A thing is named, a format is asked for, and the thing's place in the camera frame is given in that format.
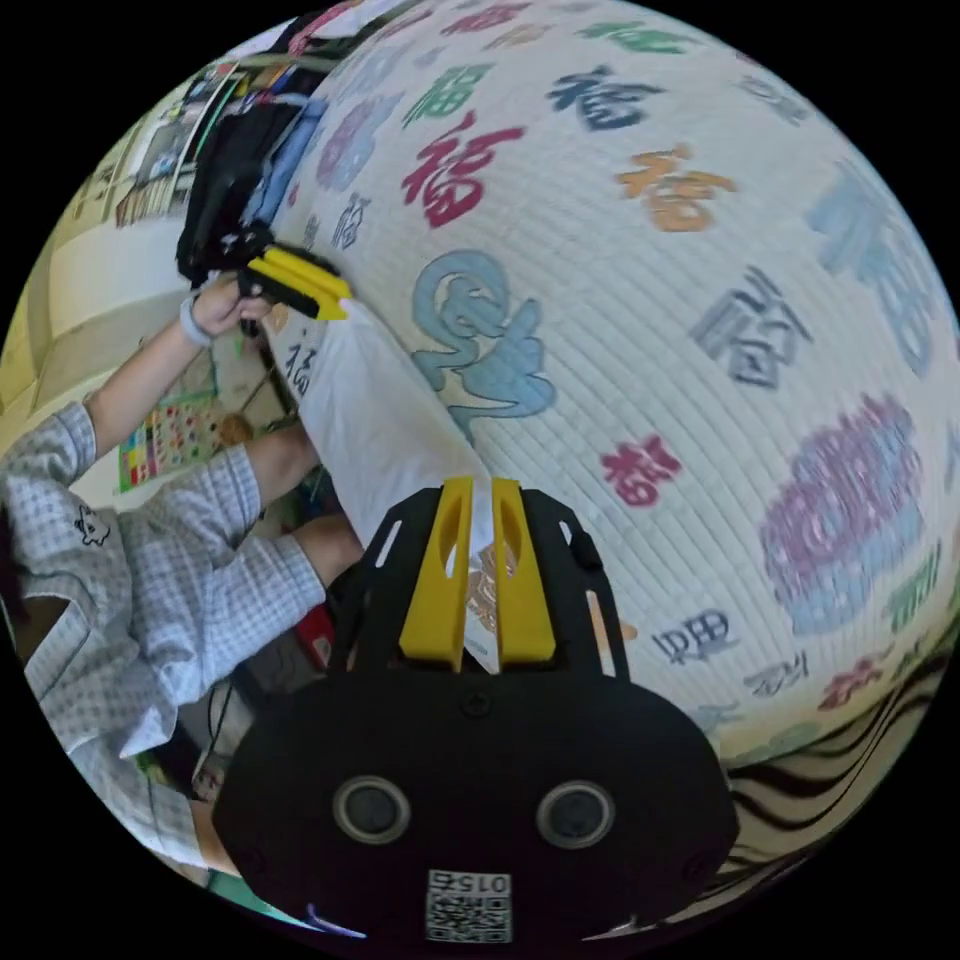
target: camera lens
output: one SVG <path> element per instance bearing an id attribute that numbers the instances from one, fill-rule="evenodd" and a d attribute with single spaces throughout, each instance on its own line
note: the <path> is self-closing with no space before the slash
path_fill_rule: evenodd
<path id="1" fill-rule="evenodd" d="M 333 818 L 360 843 L 392 843 L 407 829 L 410 804 L 403 791 L 382 777 L 354 777 L 333 798 Z"/>
<path id="2" fill-rule="evenodd" d="M 591 847 L 610 829 L 613 812 L 613 801 L 601 787 L 571 781 L 555 787 L 540 801 L 537 829 L 555 847 Z"/>

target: printed number label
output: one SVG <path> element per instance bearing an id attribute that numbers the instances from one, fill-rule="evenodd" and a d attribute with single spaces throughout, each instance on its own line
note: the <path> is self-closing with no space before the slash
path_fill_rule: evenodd
<path id="1" fill-rule="evenodd" d="M 440 943 L 510 943 L 510 875 L 431 870 L 426 938 Z"/>

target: yellow handle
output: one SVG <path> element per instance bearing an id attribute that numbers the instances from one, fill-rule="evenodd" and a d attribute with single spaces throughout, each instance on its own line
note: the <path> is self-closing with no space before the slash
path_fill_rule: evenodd
<path id="1" fill-rule="evenodd" d="M 324 270 L 323 267 L 318 267 L 315 263 L 290 253 L 289 250 L 268 247 L 264 257 L 269 263 L 275 263 L 282 270 L 302 277 L 317 289 L 325 290 L 334 300 L 353 296 L 349 285 L 342 277 L 334 276 L 329 270 Z"/>
<path id="2" fill-rule="evenodd" d="M 298 265 L 299 269 L 291 269 L 292 265 Z M 340 306 L 340 297 L 337 293 L 344 289 L 349 295 L 350 288 L 326 270 L 308 264 L 285 250 L 276 250 L 272 247 L 266 250 L 262 257 L 251 260 L 249 266 L 265 277 L 315 300 L 317 320 L 328 322 L 346 317 L 347 314 Z"/>
<path id="3" fill-rule="evenodd" d="M 473 477 L 448 480 L 400 634 L 405 657 L 447 663 L 455 672 L 463 662 L 472 513 Z M 454 547 L 453 572 L 448 576 Z"/>
<path id="4" fill-rule="evenodd" d="M 493 532 L 500 668 L 547 663 L 553 659 L 557 643 L 520 485 L 515 480 L 493 480 Z M 513 554 L 512 577 L 507 569 L 507 546 Z"/>

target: quilted mattress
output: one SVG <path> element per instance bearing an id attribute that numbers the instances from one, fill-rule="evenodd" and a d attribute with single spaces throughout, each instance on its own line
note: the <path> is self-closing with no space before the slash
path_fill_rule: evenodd
<path id="1" fill-rule="evenodd" d="M 428 0 L 317 95 L 278 238 L 342 268 L 494 475 L 578 513 L 634 680 L 733 766 L 890 694 L 960 609 L 960 327 L 856 148 L 617 0 Z"/>

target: black bag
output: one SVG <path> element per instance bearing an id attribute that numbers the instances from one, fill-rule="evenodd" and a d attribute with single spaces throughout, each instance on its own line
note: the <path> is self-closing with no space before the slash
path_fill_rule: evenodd
<path id="1" fill-rule="evenodd" d="M 225 116 L 197 155 L 183 231 L 177 242 L 177 269 L 194 289 L 211 270 L 237 270 L 259 252 L 241 219 L 263 175 L 263 164 L 300 115 L 301 107 L 263 103 Z"/>

